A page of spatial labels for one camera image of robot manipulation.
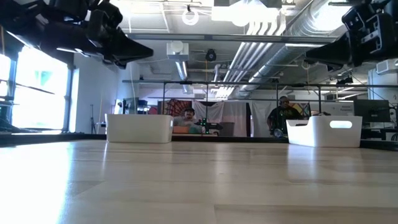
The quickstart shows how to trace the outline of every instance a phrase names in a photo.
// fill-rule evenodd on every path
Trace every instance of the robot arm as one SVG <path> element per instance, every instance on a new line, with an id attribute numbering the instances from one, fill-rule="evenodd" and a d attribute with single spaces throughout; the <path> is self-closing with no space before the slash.
<path id="1" fill-rule="evenodd" d="M 0 24 L 14 37 L 45 53 L 55 50 L 102 57 L 119 68 L 153 55 L 153 50 L 126 37 L 123 19 L 109 0 L 2 0 Z M 91 12 L 88 21 L 85 18 Z"/>
<path id="2" fill-rule="evenodd" d="M 398 57 L 398 0 L 365 0 L 341 20 L 348 31 L 333 43 L 309 50 L 305 61 L 324 63 L 335 71 Z"/>

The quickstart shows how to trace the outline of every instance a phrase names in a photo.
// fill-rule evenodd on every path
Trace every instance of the table surface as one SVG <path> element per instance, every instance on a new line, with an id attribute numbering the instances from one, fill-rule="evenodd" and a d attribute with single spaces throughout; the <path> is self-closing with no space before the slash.
<path id="1" fill-rule="evenodd" d="M 173 136 L 205 136 L 205 137 L 218 137 L 216 134 L 184 134 L 184 133 L 173 133 Z"/>
<path id="2" fill-rule="evenodd" d="M 75 141 L 0 148 L 0 223 L 397 223 L 398 153 Z"/>

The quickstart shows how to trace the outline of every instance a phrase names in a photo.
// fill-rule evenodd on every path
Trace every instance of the dark shirt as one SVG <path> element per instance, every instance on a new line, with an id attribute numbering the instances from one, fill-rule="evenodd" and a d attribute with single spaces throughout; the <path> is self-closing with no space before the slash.
<path id="1" fill-rule="evenodd" d="M 286 120 L 303 119 L 303 116 L 291 106 L 288 108 L 282 108 L 281 106 L 278 106 L 277 108 L 271 111 L 271 114 L 268 116 L 268 119 L 271 120 L 272 130 L 275 128 L 279 128 L 284 133 L 287 133 Z"/>

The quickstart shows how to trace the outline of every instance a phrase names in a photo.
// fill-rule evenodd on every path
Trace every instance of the man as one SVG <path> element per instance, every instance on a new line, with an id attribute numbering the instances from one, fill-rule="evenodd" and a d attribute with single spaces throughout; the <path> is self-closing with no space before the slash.
<path id="1" fill-rule="evenodd" d="M 184 110 L 183 116 L 178 116 L 174 118 L 174 126 L 191 126 L 198 122 L 194 119 L 195 110 L 193 108 L 186 108 Z"/>
<path id="2" fill-rule="evenodd" d="M 199 120 L 194 119 L 195 110 L 193 108 L 187 108 L 184 110 L 183 116 L 178 116 L 174 118 L 174 126 L 184 126 L 189 127 L 190 134 L 200 134 L 201 126 L 195 125 Z"/>
<path id="3" fill-rule="evenodd" d="M 303 119 L 303 117 L 295 108 L 289 106 L 289 99 L 286 96 L 281 96 L 279 98 L 279 106 L 273 109 L 267 118 L 269 131 L 278 128 L 287 134 L 287 119 Z"/>

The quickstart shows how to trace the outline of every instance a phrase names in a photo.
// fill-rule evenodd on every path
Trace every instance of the window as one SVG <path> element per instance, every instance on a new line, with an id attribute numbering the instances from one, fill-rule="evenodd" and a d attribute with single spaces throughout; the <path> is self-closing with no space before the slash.
<path id="1" fill-rule="evenodd" d="M 11 60 L 0 54 L 0 96 L 7 95 L 7 82 L 10 76 Z"/>
<path id="2" fill-rule="evenodd" d="M 45 53 L 24 47 L 17 64 L 12 125 L 62 129 L 68 68 Z"/>

